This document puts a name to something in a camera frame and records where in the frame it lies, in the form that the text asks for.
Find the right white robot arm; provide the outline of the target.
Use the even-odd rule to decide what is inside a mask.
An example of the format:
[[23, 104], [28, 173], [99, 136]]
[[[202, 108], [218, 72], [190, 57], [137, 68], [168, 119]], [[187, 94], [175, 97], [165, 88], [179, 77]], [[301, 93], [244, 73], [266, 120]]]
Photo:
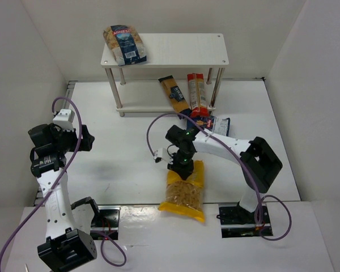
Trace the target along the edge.
[[261, 137], [255, 137], [253, 140], [236, 139], [195, 126], [184, 130], [173, 125], [165, 138], [178, 148], [172, 155], [168, 169], [182, 179], [194, 172], [193, 156], [197, 152], [215, 155], [239, 164], [249, 186], [239, 206], [250, 213], [256, 211], [261, 197], [268, 192], [283, 168], [278, 156]]

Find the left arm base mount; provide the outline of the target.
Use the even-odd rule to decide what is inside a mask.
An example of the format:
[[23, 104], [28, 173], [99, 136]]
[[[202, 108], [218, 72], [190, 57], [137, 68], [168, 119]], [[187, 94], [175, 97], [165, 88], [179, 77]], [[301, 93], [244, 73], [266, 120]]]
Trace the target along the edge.
[[91, 231], [99, 231], [113, 240], [118, 240], [120, 210], [119, 206], [99, 206], [99, 215], [92, 219]]

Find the yellow macaroni bag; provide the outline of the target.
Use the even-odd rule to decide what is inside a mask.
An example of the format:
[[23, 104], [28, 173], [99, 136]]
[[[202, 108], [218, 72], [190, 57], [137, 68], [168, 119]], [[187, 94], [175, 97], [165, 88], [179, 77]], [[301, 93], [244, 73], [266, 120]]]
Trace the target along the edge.
[[205, 167], [201, 160], [194, 162], [194, 171], [186, 180], [169, 170], [165, 200], [159, 205], [158, 210], [187, 216], [204, 223], [205, 215], [202, 208], [204, 187]]

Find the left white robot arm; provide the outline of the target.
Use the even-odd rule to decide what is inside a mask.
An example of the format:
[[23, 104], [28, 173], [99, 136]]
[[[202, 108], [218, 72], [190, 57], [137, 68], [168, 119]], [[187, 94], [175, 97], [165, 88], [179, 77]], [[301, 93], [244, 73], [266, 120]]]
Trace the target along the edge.
[[37, 247], [40, 259], [51, 271], [72, 271], [97, 257], [90, 235], [91, 221], [99, 213], [91, 197], [70, 203], [65, 155], [90, 151], [95, 138], [82, 125], [82, 136], [59, 125], [42, 124], [28, 132], [33, 144], [31, 172], [42, 190], [46, 211], [45, 243]]

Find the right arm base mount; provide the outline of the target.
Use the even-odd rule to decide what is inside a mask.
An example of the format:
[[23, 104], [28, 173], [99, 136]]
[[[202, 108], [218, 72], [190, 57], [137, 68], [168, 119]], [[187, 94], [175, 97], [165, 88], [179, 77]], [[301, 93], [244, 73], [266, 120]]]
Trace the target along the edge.
[[220, 222], [222, 238], [273, 236], [271, 221], [266, 205], [263, 208], [263, 219], [260, 224], [254, 220], [254, 214], [241, 208], [238, 204], [218, 205], [216, 218]]

